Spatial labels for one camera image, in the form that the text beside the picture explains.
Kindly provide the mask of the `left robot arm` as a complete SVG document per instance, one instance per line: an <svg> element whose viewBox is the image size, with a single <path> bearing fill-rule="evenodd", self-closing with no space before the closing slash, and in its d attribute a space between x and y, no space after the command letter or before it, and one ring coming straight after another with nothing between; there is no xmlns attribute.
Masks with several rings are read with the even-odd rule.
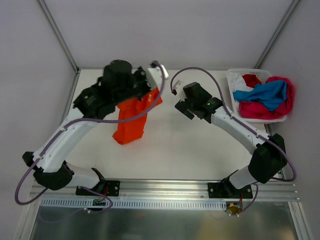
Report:
<svg viewBox="0 0 320 240"><path fill-rule="evenodd" d="M65 120L47 143L35 152L27 151L22 158L33 167L35 181L46 189L85 187L93 195L104 191L105 178L94 167L82 168L66 162L78 142L116 110L116 106L132 98L141 99L151 91L147 71L125 60L114 60L104 67L96 83L85 88L73 102Z"/></svg>

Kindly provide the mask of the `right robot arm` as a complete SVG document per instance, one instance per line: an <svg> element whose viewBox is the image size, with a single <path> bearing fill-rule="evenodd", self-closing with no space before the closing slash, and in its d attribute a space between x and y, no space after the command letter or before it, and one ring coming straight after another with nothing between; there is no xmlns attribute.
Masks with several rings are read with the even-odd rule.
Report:
<svg viewBox="0 0 320 240"><path fill-rule="evenodd" d="M185 85L175 108L190 120L198 117L221 128L241 143L251 154L249 164L234 171L214 187L209 187L211 198L251 198L246 188L254 183L267 183L284 168L288 161L284 157L285 142L279 134L269 135L254 130L243 120L235 120L231 110L213 97L198 82Z"/></svg>

